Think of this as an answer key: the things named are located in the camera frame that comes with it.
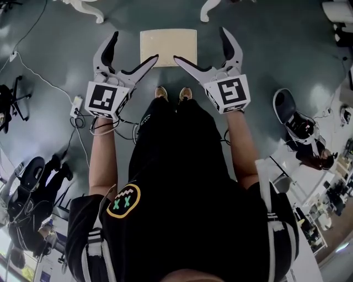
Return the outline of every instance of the shoe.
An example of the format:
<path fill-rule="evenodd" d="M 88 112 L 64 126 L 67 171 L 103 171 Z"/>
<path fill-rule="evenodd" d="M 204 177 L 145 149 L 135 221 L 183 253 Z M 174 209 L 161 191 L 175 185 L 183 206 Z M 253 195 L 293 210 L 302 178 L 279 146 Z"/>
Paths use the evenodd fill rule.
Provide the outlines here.
<path fill-rule="evenodd" d="M 165 98 L 167 102 L 168 101 L 168 93 L 166 91 L 166 89 L 162 86 L 159 86 L 156 88 L 155 92 L 154 92 L 154 97 L 156 98 Z"/>
<path fill-rule="evenodd" d="M 190 88 L 184 87 L 179 94 L 179 103 L 190 99 L 192 99 L 192 91 Z"/>
<path fill-rule="evenodd" d="M 51 157 L 51 160 L 46 164 L 49 165 L 50 167 L 52 167 L 53 170 L 55 170 L 56 172 L 59 171 L 61 163 L 60 163 L 60 158 L 58 157 L 58 155 L 53 155 Z"/>
<path fill-rule="evenodd" d="M 61 169 L 64 171 L 65 177 L 67 178 L 67 180 L 71 181 L 73 179 L 73 174 L 66 162 L 62 164 Z"/>

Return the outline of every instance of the black shirt sleeve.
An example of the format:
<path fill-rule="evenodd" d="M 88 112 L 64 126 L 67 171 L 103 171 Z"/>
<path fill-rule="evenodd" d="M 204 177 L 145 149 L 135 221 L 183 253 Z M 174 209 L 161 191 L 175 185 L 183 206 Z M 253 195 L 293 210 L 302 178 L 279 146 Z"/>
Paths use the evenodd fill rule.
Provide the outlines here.
<path fill-rule="evenodd" d="M 69 269 L 76 281 L 84 281 L 81 255 L 103 198 L 102 195 L 80 197 L 72 200 L 70 205 L 65 254 Z"/>

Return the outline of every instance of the power plug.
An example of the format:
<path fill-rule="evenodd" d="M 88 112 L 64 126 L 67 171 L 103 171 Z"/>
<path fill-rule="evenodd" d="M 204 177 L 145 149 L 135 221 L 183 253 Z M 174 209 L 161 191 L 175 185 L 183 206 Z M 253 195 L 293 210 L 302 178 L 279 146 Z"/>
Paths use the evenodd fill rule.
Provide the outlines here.
<path fill-rule="evenodd" d="M 17 54 L 17 51 L 12 52 L 12 54 L 10 55 L 10 62 L 12 62 L 17 57 Z"/>
<path fill-rule="evenodd" d="M 83 99 L 80 96 L 76 96 L 75 99 L 73 100 L 72 108 L 70 112 L 70 116 L 72 116 L 73 118 L 77 118 L 76 111 L 79 111 L 81 109 L 82 101 Z"/>

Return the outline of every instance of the person's right arm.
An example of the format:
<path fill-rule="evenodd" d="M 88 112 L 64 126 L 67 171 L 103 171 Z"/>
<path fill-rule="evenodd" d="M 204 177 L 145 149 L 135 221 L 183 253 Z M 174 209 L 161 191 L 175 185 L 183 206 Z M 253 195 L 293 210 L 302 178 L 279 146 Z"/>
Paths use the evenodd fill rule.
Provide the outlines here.
<path fill-rule="evenodd" d="M 240 111 L 233 111 L 226 115 L 234 173 L 240 185 L 248 189 L 251 185 L 259 182 L 255 165 L 259 154 L 255 148 L 244 114 Z"/>
<path fill-rule="evenodd" d="M 107 118 L 98 118 L 95 123 L 97 128 L 94 133 L 101 134 L 113 128 L 112 120 Z M 92 155 L 90 158 L 89 169 L 89 194 L 106 195 L 108 190 L 117 185 L 117 165 L 115 154 L 114 131 L 93 138 Z M 108 198 L 113 201 L 116 196 L 116 187 Z"/>

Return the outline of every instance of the white furniture leg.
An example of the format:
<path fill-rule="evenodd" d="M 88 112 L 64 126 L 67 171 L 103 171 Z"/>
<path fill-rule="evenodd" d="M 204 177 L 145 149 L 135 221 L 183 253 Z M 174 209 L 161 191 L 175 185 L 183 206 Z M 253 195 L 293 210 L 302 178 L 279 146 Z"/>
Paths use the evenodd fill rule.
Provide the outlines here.
<path fill-rule="evenodd" d="M 82 2 L 82 0 L 71 0 L 70 4 L 81 13 L 95 15 L 97 17 L 97 20 L 95 21 L 97 24 L 104 22 L 103 13 L 100 10 Z"/>
<path fill-rule="evenodd" d="M 204 23 L 208 23 L 210 21 L 210 18 L 207 15 L 208 11 L 212 10 L 220 2 L 221 0 L 207 0 L 205 5 L 201 9 L 201 21 L 203 21 Z"/>

